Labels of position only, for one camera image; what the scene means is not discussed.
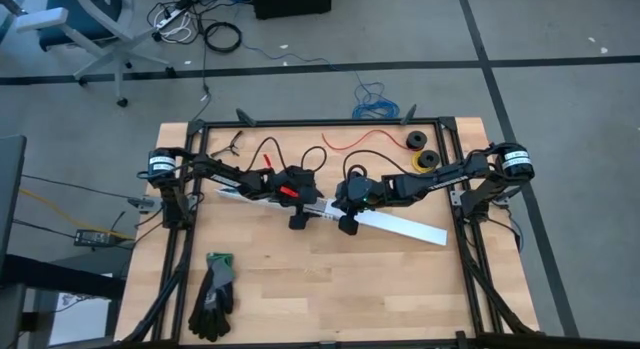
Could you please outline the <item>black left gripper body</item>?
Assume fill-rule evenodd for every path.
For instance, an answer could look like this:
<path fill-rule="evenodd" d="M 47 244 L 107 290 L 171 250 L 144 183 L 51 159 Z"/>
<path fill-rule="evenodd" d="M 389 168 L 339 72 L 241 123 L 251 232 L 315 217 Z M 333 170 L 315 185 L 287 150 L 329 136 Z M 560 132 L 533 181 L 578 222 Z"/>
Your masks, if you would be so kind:
<path fill-rule="evenodd" d="M 295 207 L 288 224 L 292 230 L 303 230 L 310 218 L 303 212 L 303 205 L 309 204 L 310 197 L 317 194 L 309 187 L 312 181 L 315 181 L 315 173 L 298 166 L 289 166 L 273 177 L 274 198 L 283 207 Z"/>

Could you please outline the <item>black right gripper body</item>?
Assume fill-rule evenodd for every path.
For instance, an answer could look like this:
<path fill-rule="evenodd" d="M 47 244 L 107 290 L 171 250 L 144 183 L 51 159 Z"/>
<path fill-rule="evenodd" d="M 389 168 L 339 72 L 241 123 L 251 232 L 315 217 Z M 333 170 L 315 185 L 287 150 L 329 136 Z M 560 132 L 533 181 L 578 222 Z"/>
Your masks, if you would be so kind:
<path fill-rule="evenodd" d="M 359 227 L 356 215 L 374 209 L 383 198 L 384 187 L 380 182 L 355 171 L 338 184 L 338 190 L 346 192 L 343 199 L 346 202 L 346 212 L 340 217 L 338 227 L 348 235 L 356 235 Z"/>

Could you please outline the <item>long silver aluminium rail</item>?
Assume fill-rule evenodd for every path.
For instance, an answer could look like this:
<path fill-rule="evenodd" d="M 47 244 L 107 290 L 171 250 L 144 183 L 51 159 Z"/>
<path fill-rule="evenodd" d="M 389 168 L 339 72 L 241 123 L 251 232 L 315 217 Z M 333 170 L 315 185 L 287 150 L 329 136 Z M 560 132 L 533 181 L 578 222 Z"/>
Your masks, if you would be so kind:
<path fill-rule="evenodd" d="M 305 204 L 304 211 L 319 215 L 326 219 L 338 221 L 344 213 L 332 206 L 333 199 L 319 199 L 315 204 Z M 403 219 L 391 214 L 364 211 L 355 215 L 354 219 L 359 223 L 376 229 L 384 230 L 405 237 L 410 237 L 423 242 L 445 246 L 447 244 L 447 231 L 430 225 Z"/>

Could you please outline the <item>white slotted cable duct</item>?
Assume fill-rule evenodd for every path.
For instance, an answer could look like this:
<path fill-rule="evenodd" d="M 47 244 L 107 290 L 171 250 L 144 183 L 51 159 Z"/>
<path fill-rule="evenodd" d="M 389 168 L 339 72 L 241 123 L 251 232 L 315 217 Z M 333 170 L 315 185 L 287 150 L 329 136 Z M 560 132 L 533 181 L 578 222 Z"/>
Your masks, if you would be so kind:
<path fill-rule="evenodd" d="M 219 196 L 224 198 L 234 199 L 234 200 L 243 201 L 243 202 L 249 202 L 256 205 L 262 205 L 269 208 L 281 209 L 290 213 L 295 213 L 294 206 L 283 207 L 280 204 L 278 204 L 276 201 L 270 200 L 270 199 L 250 200 L 240 195 L 235 189 L 232 189 L 229 187 L 216 189 L 215 192 Z M 303 212 L 308 213 L 311 216 L 323 217 L 326 219 L 337 221 L 342 215 L 342 212 L 337 210 L 336 208 L 333 208 L 331 206 L 332 203 L 333 203 L 332 200 L 326 200 L 324 198 L 320 198 L 316 201 L 315 204 L 304 204 Z"/>

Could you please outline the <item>black safety glasses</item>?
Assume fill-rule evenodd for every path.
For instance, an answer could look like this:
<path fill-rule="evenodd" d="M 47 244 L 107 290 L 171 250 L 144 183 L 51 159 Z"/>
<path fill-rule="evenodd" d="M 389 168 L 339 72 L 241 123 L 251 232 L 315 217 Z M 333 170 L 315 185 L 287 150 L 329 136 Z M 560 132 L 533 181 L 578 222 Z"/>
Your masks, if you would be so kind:
<path fill-rule="evenodd" d="M 217 150 L 215 152 L 212 152 L 210 154 L 210 157 L 212 159 L 215 159 L 216 157 L 224 154 L 224 153 L 231 153 L 234 156 L 239 156 L 239 152 L 238 149 L 239 147 L 236 145 L 237 141 L 239 140 L 239 138 L 243 135 L 243 131 L 240 130 L 238 131 L 234 137 L 230 140 L 229 144 L 227 146 L 225 146 L 224 148 Z"/>

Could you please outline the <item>black glove green cuff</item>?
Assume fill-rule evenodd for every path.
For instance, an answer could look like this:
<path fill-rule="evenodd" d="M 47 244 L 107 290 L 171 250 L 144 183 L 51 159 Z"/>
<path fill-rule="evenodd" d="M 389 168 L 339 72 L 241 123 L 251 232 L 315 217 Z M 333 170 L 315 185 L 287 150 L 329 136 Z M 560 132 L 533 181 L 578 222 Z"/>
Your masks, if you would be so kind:
<path fill-rule="evenodd" d="M 207 271 L 188 320 L 189 330 L 200 339 L 216 342 L 231 331 L 227 319 L 234 310 L 231 253 L 209 253 Z"/>

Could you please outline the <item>black box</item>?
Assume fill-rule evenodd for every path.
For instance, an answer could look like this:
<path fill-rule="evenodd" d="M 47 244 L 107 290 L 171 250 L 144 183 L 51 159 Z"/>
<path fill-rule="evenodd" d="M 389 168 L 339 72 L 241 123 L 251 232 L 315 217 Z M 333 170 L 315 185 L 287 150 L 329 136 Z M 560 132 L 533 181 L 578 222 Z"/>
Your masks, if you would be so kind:
<path fill-rule="evenodd" d="M 332 0 L 252 0 L 257 19 L 266 20 L 329 12 Z"/>

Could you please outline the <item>black power adapter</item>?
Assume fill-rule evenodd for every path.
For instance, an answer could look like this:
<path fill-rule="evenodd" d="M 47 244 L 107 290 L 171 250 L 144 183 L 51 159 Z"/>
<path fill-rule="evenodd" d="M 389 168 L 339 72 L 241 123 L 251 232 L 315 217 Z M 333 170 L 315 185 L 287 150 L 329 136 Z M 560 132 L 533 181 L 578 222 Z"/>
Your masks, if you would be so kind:
<path fill-rule="evenodd" d="M 114 241 L 110 234 L 90 229 L 78 229 L 73 244 L 78 247 L 110 247 Z"/>

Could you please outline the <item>white power strip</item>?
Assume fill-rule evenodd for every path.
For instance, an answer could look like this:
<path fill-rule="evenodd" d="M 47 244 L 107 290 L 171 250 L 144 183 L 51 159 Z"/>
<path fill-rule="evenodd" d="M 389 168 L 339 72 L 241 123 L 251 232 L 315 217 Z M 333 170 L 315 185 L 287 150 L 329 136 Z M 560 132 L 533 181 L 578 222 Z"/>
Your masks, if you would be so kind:
<path fill-rule="evenodd" d="M 155 14 L 152 26 L 161 30 L 174 20 L 185 14 L 193 5 L 192 0 L 179 0 L 176 2 L 160 3 L 159 10 Z"/>

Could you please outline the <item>grey mesh office chair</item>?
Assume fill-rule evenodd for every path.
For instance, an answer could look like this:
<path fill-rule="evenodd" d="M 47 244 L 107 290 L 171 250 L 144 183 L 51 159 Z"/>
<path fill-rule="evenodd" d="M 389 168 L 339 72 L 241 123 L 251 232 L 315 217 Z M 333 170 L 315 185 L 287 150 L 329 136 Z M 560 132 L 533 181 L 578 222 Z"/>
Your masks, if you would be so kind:
<path fill-rule="evenodd" d="M 72 74 L 82 87 L 88 84 L 88 74 L 112 65 L 116 104 L 126 107 L 122 82 L 124 71 L 134 60 L 162 65 L 168 77 L 177 76 L 168 61 L 135 51 L 155 31 L 153 27 L 140 33 L 131 30 L 135 7 L 136 0 L 47 0 L 44 10 L 21 13 L 16 18 L 16 31 L 35 32 L 43 51 L 74 46 L 92 55 L 91 62 Z"/>

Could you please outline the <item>black side desk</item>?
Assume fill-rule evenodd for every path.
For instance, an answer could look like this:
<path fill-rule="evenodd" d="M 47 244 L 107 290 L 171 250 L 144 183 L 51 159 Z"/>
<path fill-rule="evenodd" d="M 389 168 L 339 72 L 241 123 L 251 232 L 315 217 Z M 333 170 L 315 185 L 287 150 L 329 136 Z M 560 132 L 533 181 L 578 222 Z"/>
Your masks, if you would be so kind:
<path fill-rule="evenodd" d="M 0 137 L 0 349 L 17 349 L 26 290 L 35 288 L 120 299 L 125 281 L 10 254 L 27 139 Z"/>

